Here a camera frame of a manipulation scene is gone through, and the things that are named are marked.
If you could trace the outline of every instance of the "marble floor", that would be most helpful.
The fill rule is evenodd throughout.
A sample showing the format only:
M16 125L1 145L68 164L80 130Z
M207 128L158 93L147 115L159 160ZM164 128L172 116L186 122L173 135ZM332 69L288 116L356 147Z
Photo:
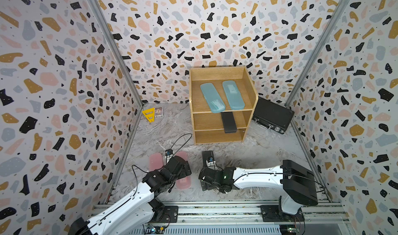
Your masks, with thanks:
M164 151L169 149L178 137L185 133L192 133L188 104L152 103L146 104L144 109L159 106L163 107L163 117L155 118L152 123L149 123L144 116L141 117L121 177L117 185L114 186L109 199L110 202L121 199L136 186L136 179L131 169L133 164L148 170L148 158L151 154L164 154ZM174 152L185 143L184 138L176 143L173 148ZM266 168L280 165L282 160L289 159L310 168L291 126L282 135L251 122L244 143L193 145L193 139L191 139L181 150L188 153L192 184L185 190L174 187L171 193L160 194L158 198L161 201L277 200L283 193L282 189L257 187L232 190L227 194L219 193L216 190L203 192L198 180L198 173L202 168L201 152L206 150L214 151L216 163L221 167ZM135 172L138 181L141 181L145 173L138 169L135 169Z

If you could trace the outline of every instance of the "terrazzo pattern wall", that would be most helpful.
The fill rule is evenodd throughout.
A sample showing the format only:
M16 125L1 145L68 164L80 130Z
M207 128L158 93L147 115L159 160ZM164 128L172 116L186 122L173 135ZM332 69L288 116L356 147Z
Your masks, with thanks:
M143 102L189 101L189 68L246 66L284 103L339 0L98 0Z
M136 103L85 0L0 0L0 233L67 234L107 198Z
M350 0L291 106L358 235L397 234L397 9Z

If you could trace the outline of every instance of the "black mounting plate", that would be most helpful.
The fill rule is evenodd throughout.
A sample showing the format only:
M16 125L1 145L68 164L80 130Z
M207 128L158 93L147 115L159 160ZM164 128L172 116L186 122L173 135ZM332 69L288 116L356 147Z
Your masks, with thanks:
M208 158L213 158L214 160L214 154L212 150L207 150L207 151L202 151L202 161L203 161L203 168L207 167L207 159ZM202 187L202 191L206 191L206 190L212 190L214 187L211 184L205 183L204 181L200 181L200 185Z
M163 209L162 218L159 221L156 221L156 223L169 223L169 217L170 223L177 222L178 206L165 206Z
M295 215L287 214L281 210L281 197L279 205L260 206L263 222L304 222L304 215L301 208Z

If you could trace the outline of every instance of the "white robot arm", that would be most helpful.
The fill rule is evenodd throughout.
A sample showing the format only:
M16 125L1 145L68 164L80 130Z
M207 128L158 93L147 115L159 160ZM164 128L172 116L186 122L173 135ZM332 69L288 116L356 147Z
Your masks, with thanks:
M281 188L279 211L297 214L302 205L318 204L314 175L291 160L272 168L245 169L227 167L217 170L212 151L202 152L203 169L199 173L202 190L217 189L222 193L248 187ZM177 179L191 174L188 162L178 156L171 157L166 166L146 174L137 188L104 212L88 219L79 218L72 223L68 235L122 235L133 228L158 221L164 205L156 197L171 189Z
M191 175L189 164L179 156L146 174L142 182L110 208L84 221L77 219L68 235L122 235L139 225L162 217L164 205L156 197L170 190L176 180Z

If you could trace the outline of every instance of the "briefcase handle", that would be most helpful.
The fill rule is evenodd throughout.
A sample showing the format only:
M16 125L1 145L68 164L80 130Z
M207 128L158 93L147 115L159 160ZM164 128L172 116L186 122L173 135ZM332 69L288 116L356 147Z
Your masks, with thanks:
M266 127L265 125L262 125L261 123L258 123L258 122L257 122L258 120L259 120L258 118L254 118L254 121L256 122L256 124L258 124L258 125L260 125L260 126L263 126L263 127L266 128L266 129L269 129L269 128L272 128L272 127L273 127L272 124L268 124L268 127Z

